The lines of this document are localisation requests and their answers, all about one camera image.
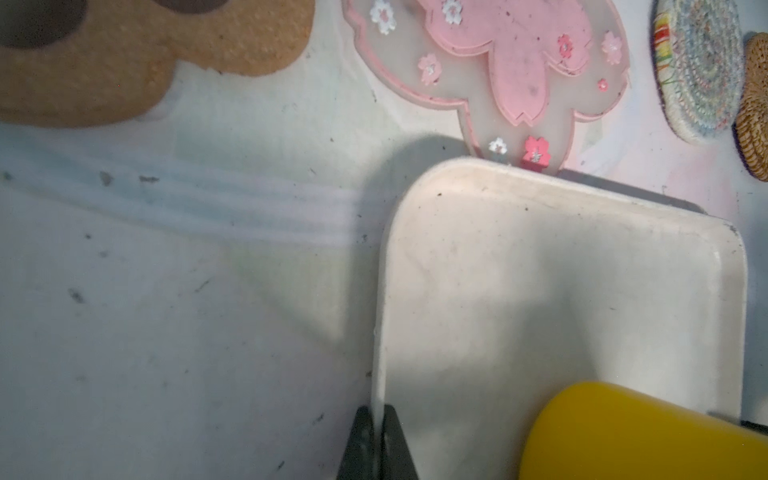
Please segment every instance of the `tan cork mat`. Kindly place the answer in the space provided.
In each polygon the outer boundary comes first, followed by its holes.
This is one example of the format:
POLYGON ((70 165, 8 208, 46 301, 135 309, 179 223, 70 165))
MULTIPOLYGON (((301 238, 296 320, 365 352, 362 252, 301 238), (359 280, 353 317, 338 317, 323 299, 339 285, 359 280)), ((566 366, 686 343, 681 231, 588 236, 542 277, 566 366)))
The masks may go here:
POLYGON ((768 33, 746 44, 746 83, 736 133, 746 168, 768 181, 768 33))
POLYGON ((108 124, 149 110, 176 59, 257 76, 309 41, 314 0, 10 0, 0 6, 0 121, 108 124))

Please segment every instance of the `white flower decoration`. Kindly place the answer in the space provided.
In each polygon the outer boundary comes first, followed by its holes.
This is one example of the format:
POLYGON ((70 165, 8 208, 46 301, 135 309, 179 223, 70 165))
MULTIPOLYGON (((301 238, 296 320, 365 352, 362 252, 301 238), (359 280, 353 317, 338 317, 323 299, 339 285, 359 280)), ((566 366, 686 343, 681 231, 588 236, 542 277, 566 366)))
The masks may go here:
POLYGON ((371 8, 371 22, 379 26, 379 31, 384 35, 395 29, 397 22, 395 22, 395 12, 392 10, 392 6, 386 0, 376 0, 373 2, 373 8, 371 8))
POLYGON ((445 0, 442 3, 442 12, 445 14, 445 21, 451 25, 462 23, 462 3, 459 0, 445 0))
POLYGON ((496 137, 496 140, 488 144, 488 149, 493 152, 496 157, 503 157, 507 154, 507 144, 504 143, 501 137, 496 137))

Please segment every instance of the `pink flower decoration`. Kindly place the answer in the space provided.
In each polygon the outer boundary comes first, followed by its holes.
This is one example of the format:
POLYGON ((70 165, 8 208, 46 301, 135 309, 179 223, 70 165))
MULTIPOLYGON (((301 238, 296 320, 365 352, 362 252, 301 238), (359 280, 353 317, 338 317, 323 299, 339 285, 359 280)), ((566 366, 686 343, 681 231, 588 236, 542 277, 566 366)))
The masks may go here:
POLYGON ((422 83, 424 85, 436 84, 442 73, 442 65, 435 54, 430 53, 419 59, 419 70, 422 71, 422 83))
POLYGON ((560 46, 560 56, 562 58, 570 58, 574 49, 574 43, 571 41, 571 37, 562 35, 558 38, 558 45, 560 46))
POLYGON ((534 164, 536 167, 544 170, 549 166, 549 159, 551 158, 548 150, 549 142, 543 137, 537 139, 529 136, 525 140, 525 155, 523 155, 523 161, 534 164))
POLYGON ((605 60, 611 65, 619 65, 621 63, 621 46, 623 45, 621 38, 614 35, 612 31, 608 31, 603 38, 603 52, 605 53, 605 60))

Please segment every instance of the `white surface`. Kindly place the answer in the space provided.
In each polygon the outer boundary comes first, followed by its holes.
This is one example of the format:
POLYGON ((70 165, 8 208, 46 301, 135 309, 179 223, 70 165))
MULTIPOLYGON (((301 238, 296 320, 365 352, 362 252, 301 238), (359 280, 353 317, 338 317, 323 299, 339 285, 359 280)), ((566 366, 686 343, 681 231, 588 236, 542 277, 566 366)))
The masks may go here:
MULTIPOLYGON (((768 31, 768 3, 737 3, 745 32, 768 31)), ((632 86, 603 121, 577 125, 566 167, 739 228, 742 412, 768 423, 768 186, 732 139, 691 147, 671 133, 650 0, 616 4, 632 86)), ((0 125, 0 172, 13 177, 0 177, 0 477, 332 478, 369 399, 384 223, 419 174, 464 154, 454 114, 411 105, 368 71, 332 0, 284 71, 180 64, 144 118, 0 125)))
POLYGON ((420 478, 507 479, 582 380, 741 408, 746 265, 707 215, 480 160, 411 187, 382 246, 372 407, 420 478))

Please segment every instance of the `red flower decoration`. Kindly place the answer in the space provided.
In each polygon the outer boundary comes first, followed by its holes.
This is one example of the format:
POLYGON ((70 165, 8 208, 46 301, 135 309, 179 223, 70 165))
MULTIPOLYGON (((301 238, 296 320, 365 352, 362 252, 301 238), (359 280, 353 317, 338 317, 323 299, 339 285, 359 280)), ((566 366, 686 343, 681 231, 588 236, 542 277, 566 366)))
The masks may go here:
POLYGON ((560 45, 560 56, 562 58, 570 58, 571 51, 574 49, 574 43, 571 41, 571 37, 567 34, 558 38, 558 45, 560 45))
POLYGON ((549 142, 543 137, 528 137, 525 140, 523 162, 528 163, 529 167, 535 167, 536 170, 544 170, 546 167, 549 167, 549 159, 551 158, 551 155, 547 152, 548 150, 549 142))

